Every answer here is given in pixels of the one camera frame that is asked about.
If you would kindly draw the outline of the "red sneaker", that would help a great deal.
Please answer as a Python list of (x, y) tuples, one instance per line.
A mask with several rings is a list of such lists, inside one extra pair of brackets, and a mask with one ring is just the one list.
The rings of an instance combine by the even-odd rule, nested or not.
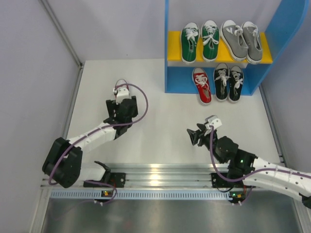
[(199, 101), (203, 105), (210, 104), (212, 97), (207, 73), (202, 68), (196, 67), (192, 72), (192, 80), (197, 88)]
[(129, 89), (128, 82), (125, 79), (119, 79), (115, 83), (114, 89), (117, 90), (118, 88), (126, 88)]

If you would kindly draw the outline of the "black sneaker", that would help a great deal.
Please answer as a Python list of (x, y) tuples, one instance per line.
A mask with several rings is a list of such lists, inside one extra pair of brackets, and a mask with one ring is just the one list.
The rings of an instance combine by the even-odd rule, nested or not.
[(227, 82), (229, 79), (229, 68), (227, 64), (220, 63), (216, 66), (213, 73), (213, 79), (216, 99), (223, 102), (228, 98)]
[(239, 66), (233, 66), (229, 75), (229, 101), (237, 103), (240, 100), (244, 83), (243, 70)]

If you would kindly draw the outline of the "green sneaker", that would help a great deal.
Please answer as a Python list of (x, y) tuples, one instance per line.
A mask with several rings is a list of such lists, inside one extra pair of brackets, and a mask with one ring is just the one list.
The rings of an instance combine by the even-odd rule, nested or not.
[(218, 56), (220, 30), (213, 20), (207, 20), (201, 28), (203, 42), (202, 57), (207, 62), (215, 61)]
[(196, 23), (188, 23), (181, 31), (181, 59), (186, 64), (196, 61), (196, 49), (200, 36), (199, 27)]

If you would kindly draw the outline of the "grey sneaker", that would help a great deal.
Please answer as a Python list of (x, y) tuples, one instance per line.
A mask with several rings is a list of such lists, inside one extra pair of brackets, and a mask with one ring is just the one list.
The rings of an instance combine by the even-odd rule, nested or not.
[(260, 33), (257, 25), (250, 21), (242, 24), (243, 37), (248, 46), (246, 59), (251, 64), (258, 64), (262, 60), (263, 49), (260, 38)]
[(226, 20), (220, 29), (221, 38), (231, 57), (238, 62), (247, 57), (248, 45), (243, 37), (243, 29), (232, 20)]

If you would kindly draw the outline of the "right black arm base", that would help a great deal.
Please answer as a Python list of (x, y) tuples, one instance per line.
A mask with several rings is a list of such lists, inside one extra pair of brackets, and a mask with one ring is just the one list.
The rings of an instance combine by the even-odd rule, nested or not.
[(218, 188), (218, 189), (243, 188), (242, 181), (236, 182), (236, 183), (225, 181), (216, 172), (211, 173), (211, 182), (212, 182), (212, 187)]

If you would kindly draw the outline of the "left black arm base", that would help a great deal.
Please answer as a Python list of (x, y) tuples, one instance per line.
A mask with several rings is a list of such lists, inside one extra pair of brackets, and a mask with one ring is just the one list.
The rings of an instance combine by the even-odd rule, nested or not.
[(106, 172), (101, 180), (84, 182), (83, 187), (102, 187), (99, 183), (106, 183), (115, 188), (123, 188), (126, 181), (126, 173), (122, 172)]

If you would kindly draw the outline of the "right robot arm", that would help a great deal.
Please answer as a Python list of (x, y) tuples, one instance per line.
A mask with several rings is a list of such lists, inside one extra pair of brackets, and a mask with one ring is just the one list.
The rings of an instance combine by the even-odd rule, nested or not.
[(268, 189), (311, 207), (311, 175), (268, 162), (239, 148), (230, 138), (218, 138), (214, 126), (198, 124), (198, 130), (187, 129), (192, 145), (206, 147), (217, 175), (226, 181), (231, 192), (244, 186)]

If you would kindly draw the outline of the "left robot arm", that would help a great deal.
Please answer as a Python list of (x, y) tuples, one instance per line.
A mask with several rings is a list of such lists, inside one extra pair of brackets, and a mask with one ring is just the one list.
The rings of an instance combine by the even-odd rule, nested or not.
[(42, 171), (64, 188), (77, 181), (93, 181), (93, 187), (100, 193), (110, 187), (111, 170), (99, 161), (84, 162), (83, 156), (113, 141), (127, 132), (132, 119), (138, 115), (137, 98), (132, 96), (116, 103), (107, 100), (109, 118), (94, 129), (71, 139), (56, 139), (42, 166)]

